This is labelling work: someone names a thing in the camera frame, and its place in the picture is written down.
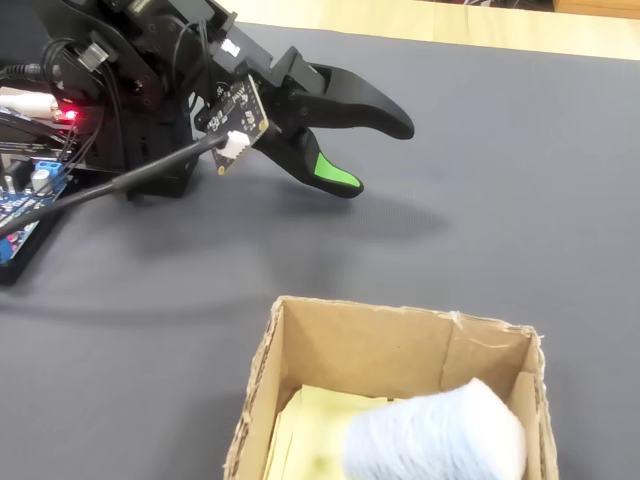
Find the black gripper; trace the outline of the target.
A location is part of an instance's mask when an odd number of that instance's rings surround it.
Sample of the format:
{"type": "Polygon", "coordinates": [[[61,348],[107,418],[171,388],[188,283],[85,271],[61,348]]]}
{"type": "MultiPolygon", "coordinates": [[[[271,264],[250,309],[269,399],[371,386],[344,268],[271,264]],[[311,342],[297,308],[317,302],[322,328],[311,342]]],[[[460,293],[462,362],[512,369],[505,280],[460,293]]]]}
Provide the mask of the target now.
{"type": "Polygon", "coordinates": [[[313,65],[295,47],[259,78],[267,116],[282,133],[270,126],[257,150],[299,182],[330,195],[355,198],[363,184],[332,164],[303,127],[366,127],[400,140],[414,136],[409,115],[374,85],[348,70],[313,65]]]}

